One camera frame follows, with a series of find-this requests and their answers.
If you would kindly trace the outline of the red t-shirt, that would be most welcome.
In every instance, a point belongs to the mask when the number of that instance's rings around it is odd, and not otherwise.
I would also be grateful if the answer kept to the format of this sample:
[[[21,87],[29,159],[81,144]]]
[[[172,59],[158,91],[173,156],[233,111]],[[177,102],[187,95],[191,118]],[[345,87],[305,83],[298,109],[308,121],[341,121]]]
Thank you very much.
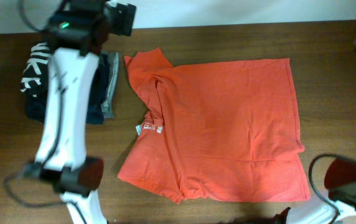
[[[120,180],[174,203],[310,198],[288,58],[174,66],[154,49],[124,61],[148,110]]]

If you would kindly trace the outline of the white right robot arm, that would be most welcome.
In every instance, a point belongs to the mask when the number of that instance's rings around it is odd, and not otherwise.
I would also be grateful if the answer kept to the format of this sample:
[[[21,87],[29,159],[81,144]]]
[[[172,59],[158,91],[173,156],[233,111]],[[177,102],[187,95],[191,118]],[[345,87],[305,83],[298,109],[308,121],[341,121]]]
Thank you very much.
[[[273,223],[341,223],[356,216],[356,30],[324,31],[317,55],[294,63],[310,200]]]

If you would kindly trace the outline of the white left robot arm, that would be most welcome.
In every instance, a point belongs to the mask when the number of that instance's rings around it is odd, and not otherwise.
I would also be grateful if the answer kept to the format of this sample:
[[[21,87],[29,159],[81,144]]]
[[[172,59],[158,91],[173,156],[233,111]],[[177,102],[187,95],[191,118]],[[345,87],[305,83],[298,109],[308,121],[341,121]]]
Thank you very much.
[[[87,156],[85,126],[100,50],[110,34],[129,36],[136,6],[99,1],[64,1],[50,17],[50,48],[44,130],[26,177],[50,183],[74,223],[106,223],[98,188],[104,162]]]

